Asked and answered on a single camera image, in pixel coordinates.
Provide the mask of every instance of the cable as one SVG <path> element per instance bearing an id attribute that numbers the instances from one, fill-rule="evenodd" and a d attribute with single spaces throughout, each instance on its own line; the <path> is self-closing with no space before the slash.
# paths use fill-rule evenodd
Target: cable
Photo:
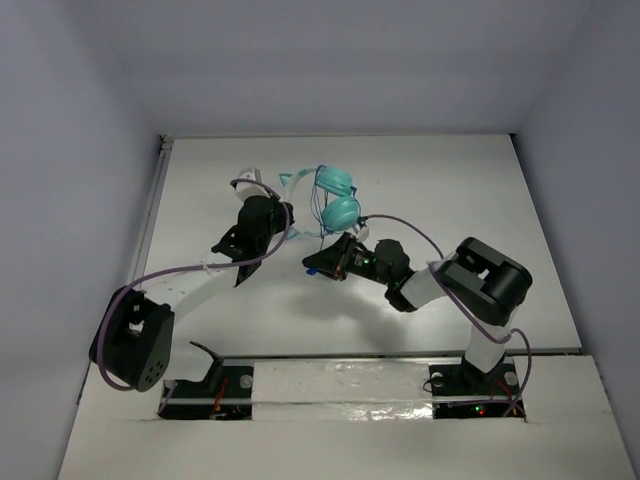
<path id="1" fill-rule="evenodd" d="M 511 333 L 517 333 L 522 337 L 524 346 L 527 349 L 527 370 L 525 371 L 524 378 L 522 379 L 522 383 L 520 384 L 520 390 L 518 390 L 518 393 L 513 397 L 513 400 L 509 404 L 509 408 L 507 409 L 506 412 L 504 412 L 504 415 L 502 415 L 503 417 L 506 417 L 507 415 L 509 415 L 509 410 L 511 410 L 512 408 L 518 407 L 518 402 L 522 398 L 522 392 L 524 392 L 524 389 L 527 386 L 527 383 L 529 383 L 529 376 L 531 375 L 531 367 L 533 367 L 533 352 L 531 352 L 531 344 L 529 343 L 529 339 L 524 334 L 524 332 L 519 328 L 512 328 Z"/>
<path id="2" fill-rule="evenodd" d="M 480 331 L 480 333 L 482 333 L 482 335 L 484 335 L 489 341 L 493 343 L 497 343 L 498 345 L 504 345 L 509 340 L 511 340 L 511 333 L 508 333 L 502 338 L 495 338 L 493 335 L 491 335 L 489 332 L 485 330 L 485 328 L 480 324 L 480 321 L 475 317 L 473 313 L 469 311 L 469 309 L 467 309 L 467 307 L 460 301 L 460 299 L 458 299 L 458 297 L 456 297 L 455 294 L 451 290 L 449 290 L 449 288 L 444 286 L 440 282 L 440 280 L 438 280 L 437 277 L 433 275 L 436 272 L 435 263 L 431 262 L 429 264 L 429 271 L 431 272 L 433 279 L 436 281 L 438 285 L 440 285 L 440 288 L 444 290 L 444 293 L 447 294 L 447 296 L 451 299 L 454 305 L 460 309 L 460 311 L 464 314 L 465 317 L 467 317 L 467 319 L 469 319 L 469 321 L 473 324 L 473 326 L 476 327 Z"/>
<path id="3" fill-rule="evenodd" d="M 507 397 L 509 397 L 509 401 L 511 401 L 513 396 L 511 395 L 511 391 L 507 388 L 507 386 L 504 383 L 502 383 L 500 380 L 496 380 L 496 385 L 498 385 L 502 389 L 502 391 L 507 394 Z"/>
<path id="4" fill-rule="evenodd" d="M 436 245 L 436 243 L 431 239 L 431 237 L 429 237 L 429 235 L 424 233 L 422 230 L 420 230 L 418 227 L 416 227 L 412 223 L 409 223 L 406 220 L 403 220 L 402 218 L 399 218 L 399 217 L 395 217 L 393 215 L 373 214 L 373 215 L 367 215 L 366 217 L 363 217 L 364 220 L 367 220 L 369 218 L 387 218 L 389 220 L 395 220 L 396 222 L 400 222 L 400 223 L 406 225 L 407 227 L 409 227 L 413 231 L 415 231 L 418 235 L 420 235 L 422 238 L 424 238 L 427 242 L 429 242 L 431 244 L 431 246 L 438 252 L 438 255 L 440 255 L 440 259 L 444 259 L 444 254 L 442 253 L 442 250 L 440 250 L 440 247 L 438 247 L 438 245 Z M 429 271 L 432 274 L 434 274 L 435 273 L 435 269 L 436 269 L 435 263 L 433 263 L 433 262 L 430 263 L 429 264 Z M 467 317 L 467 319 L 473 324 L 473 326 L 475 328 L 477 328 L 480 331 L 480 333 L 482 333 L 482 335 L 484 335 L 489 341 L 491 341 L 493 343 L 497 343 L 499 345 L 504 345 L 509 340 L 511 340 L 511 336 L 514 333 L 517 333 L 518 335 L 520 335 L 522 337 L 522 341 L 524 342 L 524 345 L 525 345 L 525 347 L 527 349 L 527 370 L 526 370 L 526 372 L 524 374 L 524 379 L 522 380 L 522 384 L 520 385 L 520 390 L 518 391 L 516 396 L 513 398 L 513 400 L 511 400 L 511 401 L 507 400 L 509 402 L 509 408 L 504 413 L 503 417 L 506 417 L 507 415 L 509 415 L 509 412 L 513 408 L 518 408 L 524 413 L 524 410 L 522 410 L 522 408 L 518 405 L 518 402 L 522 398 L 522 392 L 524 392 L 524 389 L 527 386 L 527 383 L 529 382 L 529 376 L 531 375 L 531 367 L 533 366 L 533 353 L 531 351 L 531 344 L 529 343 L 529 339 L 527 338 L 525 333 L 522 330 L 520 330 L 519 328 L 512 328 L 509 331 L 509 333 L 507 335 L 505 335 L 504 337 L 495 338 L 493 335 L 491 335 L 489 332 L 487 332 L 484 329 L 484 327 L 480 324 L 480 321 L 475 317 L 475 315 L 473 313 L 471 313 L 467 309 L 467 307 L 460 301 L 460 299 L 458 299 L 458 297 L 456 297 L 456 295 L 451 290 L 449 290 L 449 288 L 447 288 L 445 285 L 443 285 L 436 278 L 435 275 L 433 275 L 433 278 L 438 283 L 440 288 L 442 288 L 442 290 L 444 290 L 444 292 L 451 299 L 451 301 L 454 303 L 454 305 L 456 305 L 456 307 L 458 307 L 460 309 L 460 311 L 464 314 L 465 317 Z M 503 401 L 503 400 L 490 400 L 490 402 L 491 403 L 504 403 L 505 401 Z"/>
<path id="5" fill-rule="evenodd" d="M 237 178 L 235 180 L 233 180 L 231 182 L 231 186 L 235 187 L 238 183 L 251 183 L 253 185 L 258 185 L 259 187 L 262 187 L 263 189 L 265 189 L 269 194 L 271 194 L 274 198 L 281 200 L 280 195 L 278 195 L 278 193 L 276 193 L 275 190 L 273 190 L 271 187 L 265 185 L 262 182 L 258 182 L 256 180 L 251 180 L 248 178 Z M 258 258 L 254 258 L 251 260 L 243 260 L 241 262 L 230 262 L 230 263 L 211 263 L 209 265 L 206 265 L 206 268 L 211 268 L 211 269 L 222 269 L 222 268 L 234 268 L 234 267 L 244 267 L 244 266 L 248 266 L 248 265 L 253 265 L 255 263 L 259 263 L 264 261 L 265 259 L 269 258 L 271 255 L 273 255 L 284 243 L 284 241 L 287 238 L 287 233 L 289 231 L 289 227 L 291 226 L 291 218 L 289 215 L 289 209 L 284 207 L 284 211 L 285 211 L 285 226 L 284 226 L 284 232 L 282 233 L 282 236 L 280 237 L 280 239 L 278 240 L 278 242 L 276 243 L 276 245 L 269 250 L 267 253 L 265 253 L 264 255 L 262 255 L 261 257 Z M 182 273 L 182 272 L 197 272 L 203 269 L 203 265 L 188 265 L 185 267 L 174 267 L 174 268 L 168 268 L 166 270 L 160 270 L 158 272 L 154 272 L 154 273 L 150 273 L 148 275 L 143 275 L 140 278 L 136 278 L 135 280 L 133 280 L 131 283 L 129 283 L 128 285 L 126 285 L 122 290 L 120 290 L 120 292 L 118 293 L 118 295 L 116 295 L 116 298 L 113 300 L 113 302 L 111 302 L 111 305 L 109 305 L 109 308 L 107 308 L 107 312 L 104 315 L 104 320 L 102 321 L 102 325 L 100 326 L 100 330 L 98 333 L 98 348 L 97 348 L 97 352 L 96 352 L 96 363 L 98 364 L 98 370 L 100 371 L 100 376 L 102 377 L 102 379 L 106 382 L 107 385 L 109 385 L 111 388 L 114 388 L 115 390 L 118 390 L 120 392 L 127 392 L 130 390 L 133 390 L 133 387 L 130 387 L 128 385 L 120 385 L 116 382 L 114 382 L 111 377 L 109 377 L 109 373 L 107 372 L 107 367 L 104 363 L 104 343 L 107 337 L 107 330 L 109 327 L 109 323 L 111 322 L 111 318 L 113 317 L 114 312 L 116 311 L 116 308 L 118 307 L 118 305 L 120 304 L 120 302 L 122 301 L 122 299 L 130 292 L 133 290 L 134 287 L 140 285 L 141 283 L 144 283 L 148 280 L 152 280 L 154 278 L 158 278 L 158 277 L 162 277 L 165 275 L 171 275 L 173 273 Z"/>
<path id="6" fill-rule="evenodd" d="M 440 260 L 444 259 L 444 254 L 442 253 L 442 250 L 440 250 L 440 247 L 438 247 L 436 242 L 434 242 L 431 239 L 431 237 L 429 237 L 429 235 L 424 233 L 422 230 L 420 230 L 418 227 L 416 227 L 412 223 L 409 223 L 406 220 L 403 220 L 402 218 L 394 217 L 393 215 L 385 215 L 385 214 L 382 214 L 382 213 L 374 213 L 373 215 L 367 215 L 366 217 L 362 217 L 362 219 L 365 220 L 365 221 L 370 219 L 370 218 L 386 218 L 388 220 L 395 220 L 396 222 L 400 222 L 403 225 L 406 225 L 407 227 L 412 229 L 414 232 L 416 232 L 418 235 L 420 235 L 422 238 L 424 238 L 427 242 L 429 242 L 431 244 L 431 246 L 435 249 L 435 251 L 438 252 L 438 255 L 440 256 Z"/>

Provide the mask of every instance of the headphones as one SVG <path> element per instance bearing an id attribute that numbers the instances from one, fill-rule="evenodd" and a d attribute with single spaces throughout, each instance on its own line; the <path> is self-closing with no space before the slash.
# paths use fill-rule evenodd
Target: headphones
<path id="1" fill-rule="evenodd" d="M 360 203 L 355 199 L 357 188 L 353 186 L 351 175 L 335 167 L 319 165 L 312 168 L 303 168 L 296 174 L 281 173 L 280 184 L 285 188 L 285 202 L 291 203 L 293 191 L 300 180 L 312 173 L 315 174 L 315 178 L 310 205 L 312 213 L 320 223 L 321 231 L 301 231 L 294 224 L 291 226 L 294 234 L 290 235 L 289 238 L 296 235 L 324 237 L 356 226 L 360 218 Z M 328 194 L 335 195 L 338 198 L 326 203 L 323 207 L 320 203 L 318 189 L 324 190 L 325 203 L 328 202 Z"/>

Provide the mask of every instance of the purple cable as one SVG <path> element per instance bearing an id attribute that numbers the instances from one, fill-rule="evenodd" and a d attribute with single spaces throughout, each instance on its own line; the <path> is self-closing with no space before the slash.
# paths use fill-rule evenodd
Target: purple cable
<path id="1" fill-rule="evenodd" d="M 431 244 L 431 246 L 433 248 L 435 248 L 436 252 L 438 252 L 438 255 L 440 255 L 440 260 L 442 260 L 444 258 L 444 254 L 442 253 L 442 250 L 440 250 L 440 247 L 438 247 L 436 242 L 431 240 L 431 237 L 429 235 L 424 233 L 422 230 L 420 230 L 415 225 L 407 222 L 406 220 L 403 220 L 402 218 L 394 217 L 393 215 L 385 215 L 383 213 L 374 213 L 373 215 L 367 215 L 366 217 L 362 217 L 362 218 L 365 219 L 365 220 L 367 220 L 369 218 L 386 218 L 387 220 L 395 220 L 396 222 L 400 222 L 403 225 L 406 225 L 407 227 L 409 227 L 414 232 L 416 232 L 418 235 L 420 235 L 422 238 L 424 238 L 427 242 L 429 242 Z"/>
<path id="2" fill-rule="evenodd" d="M 432 275 L 436 272 L 435 263 L 432 262 L 432 263 L 429 264 L 429 271 L 431 272 Z M 465 317 L 467 317 L 469 319 L 469 321 L 473 324 L 473 326 L 476 327 L 480 331 L 480 333 L 482 335 L 484 335 L 490 342 L 497 343 L 498 345 L 504 345 L 509 340 L 511 340 L 511 334 L 510 333 L 505 335 L 502 338 L 495 338 L 493 335 L 491 335 L 489 332 L 487 332 L 485 330 L 485 328 L 480 324 L 480 321 L 475 317 L 475 315 L 473 313 L 471 313 L 467 309 L 467 307 L 465 307 L 465 305 L 460 301 L 460 299 L 458 297 L 455 296 L 455 294 L 451 290 L 449 290 L 447 287 L 445 287 L 440 282 L 440 280 L 438 280 L 436 278 L 435 275 L 433 275 L 433 279 L 436 281 L 436 283 L 438 285 L 440 285 L 440 288 L 442 288 L 442 290 L 444 290 L 444 293 L 447 294 L 447 296 L 454 303 L 454 305 L 460 309 L 460 311 L 464 314 Z"/>
<path id="3" fill-rule="evenodd" d="M 433 248 L 435 248 L 435 250 L 438 252 L 438 255 L 440 255 L 440 259 L 441 260 L 444 259 L 444 254 L 442 253 L 442 250 L 440 250 L 440 247 L 438 247 L 438 245 L 436 245 L 436 243 L 431 239 L 431 237 L 429 237 L 429 235 L 424 233 L 422 230 L 420 230 L 415 225 L 407 222 L 406 220 L 403 220 L 402 218 L 399 218 L 399 217 L 395 217 L 393 215 L 384 215 L 384 214 L 379 214 L 379 213 L 376 213 L 376 214 L 373 214 L 373 215 L 367 215 L 366 217 L 363 217 L 363 219 L 365 219 L 365 220 L 369 219 L 369 218 L 387 218 L 389 220 L 395 220 L 396 222 L 400 222 L 400 223 L 406 225 L 407 227 L 409 227 L 413 231 L 415 231 L 418 235 L 420 235 L 422 238 L 424 238 L 427 242 L 429 242 L 431 244 L 431 246 Z M 429 271 L 433 274 L 433 273 L 435 273 L 435 270 L 436 270 L 435 263 L 433 263 L 433 262 L 430 263 L 429 264 Z M 433 278 L 438 283 L 440 288 L 442 288 L 442 290 L 444 290 L 444 292 L 447 294 L 449 299 L 454 303 L 454 305 L 460 309 L 460 311 L 464 314 L 465 317 L 467 317 L 467 319 L 469 319 L 469 321 L 472 323 L 472 325 L 475 328 L 477 328 L 478 331 L 482 335 L 484 335 L 490 342 L 497 343 L 499 345 L 504 345 L 509 340 L 511 340 L 511 336 L 512 336 L 513 333 L 517 333 L 518 335 L 520 335 L 522 337 L 522 340 L 524 341 L 524 345 L 525 345 L 525 347 L 527 349 L 527 370 L 526 370 L 526 372 L 524 374 L 524 379 L 522 380 L 522 385 L 520 385 L 520 390 L 518 391 L 516 396 L 513 398 L 513 400 L 511 400 L 511 402 L 509 403 L 509 408 L 507 409 L 507 411 L 503 415 L 503 417 L 506 417 L 507 415 L 509 415 L 509 412 L 511 411 L 511 409 L 520 408 L 520 406 L 518 405 L 518 402 L 522 398 L 522 392 L 524 392 L 524 388 L 527 386 L 527 383 L 529 382 L 529 376 L 531 375 L 531 367 L 533 365 L 533 353 L 531 352 L 531 344 L 529 343 L 529 339 L 524 334 L 524 332 L 522 330 L 520 330 L 519 328 L 512 328 L 509 331 L 509 333 L 507 335 L 505 335 L 504 337 L 495 338 L 493 335 L 491 335 L 489 332 L 487 332 L 484 329 L 484 327 L 481 325 L 480 321 L 475 317 L 475 315 L 473 315 L 473 313 L 471 313 L 467 309 L 467 307 L 465 307 L 465 305 L 460 301 L 460 299 L 458 299 L 458 297 L 456 297 L 455 294 L 451 290 L 449 290 L 449 288 L 444 286 L 436 278 L 435 275 L 433 275 Z M 490 401 L 490 402 L 484 402 L 484 403 L 506 403 L 506 402 L 509 402 L 509 400 L 506 400 L 506 401 L 496 400 L 496 401 Z M 453 403 L 456 404 L 456 405 L 465 405 L 465 404 L 467 404 L 466 402 L 453 402 Z"/>
<path id="4" fill-rule="evenodd" d="M 265 189 L 273 197 L 275 197 L 278 200 L 280 200 L 280 195 L 278 195 L 278 193 L 276 193 L 275 190 L 273 190 L 271 187 L 269 187 L 269 186 L 267 186 L 267 185 L 265 185 L 265 184 L 263 184 L 261 182 L 258 182 L 258 181 L 255 181 L 255 180 L 251 180 L 251 179 L 248 179 L 248 178 L 237 178 L 237 179 L 235 179 L 235 180 L 233 180 L 231 182 L 231 186 L 235 187 L 238 183 L 251 183 L 253 185 L 258 185 L 259 187 L 262 187 L 263 189 Z M 267 253 L 265 253 L 261 257 L 254 258 L 254 259 L 251 259 L 251 260 L 243 260 L 242 262 L 211 263 L 209 265 L 206 265 L 206 268 L 221 269 L 221 268 L 244 267 L 244 266 L 247 266 L 247 265 L 253 265 L 254 263 L 262 262 L 263 260 L 269 258 L 271 255 L 273 255 L 282 246 L 282 244 L 284 243 L 284 241 L 287 238 L 287 233 L 289 231 L 289 227 L 291 226 L 291 218 L 289 216 L 289 210 L 285 207 L 284 211 L 285 211 L 284 232 L 281 235 L 280 239 L 278 240 L 278 243 L 276 243 L 276 245 L 271 250 L 269 250 Z M 100 326 L 100 331 L 99 331 L 99 334 L 98 334 L 98 348 L 97 348 L 97 352 L 96 352 L 97 353 L 96 354 L 96 363 L 98 364 L 98 370 L 100 370 L 100 376 L 106 382 L 107 385 L 109 385 L 110 387 L 114 388 L 115 390 L 118 390 L 118 391 L 121 391 L 121 392 L 126 392 L 126 391 L 129 391 L 129 390 L 133 390 L 133 388 L 129 387 L 128 385 L 120 385 L 120 384 L 114 382 L 109 377 L 106 365 L 104 363 L 104 342 L 105 342 L 105 339 L 107 337 L 107 328 L 109 326 L 109 323 L 111 322 L 111 318 L 113 317 L 113 314 L 114 314 L 117 306 L 120 304 L 120 302 L 125 297 L 125 295 L 127 293 L 129 293 L 131 290 L 133 290 L 134 287 L 140 285 L 141 283 L 146 282 L 147 280 L 152 280 L 154 278 L 162 277 L 164 275 L 171 275 L 172 273 L 197 272 L 197 271 L 202 270 L 203 268 L 204 267 L 202 265 L 188 265 L 188 266 L 185 266 L 185 267 L 174 267 L 174 268 L 168 268 L 166 270 L 160 270 L 160 271 L 154 272 L 154 273 L 149 273 L 148 275 L 143 275 L 140 278 L 136 278 L 130 284 L 125 286 L 120 291 L 120 293 L 118 293 L 118 295 L 113 300 L 113 302 L 111 302 L 111 305 L 109 305 L 109 308 L 107 309 L 107 312 L 104 314 L 104 320 L 102 321 L 102 325 Z"/>

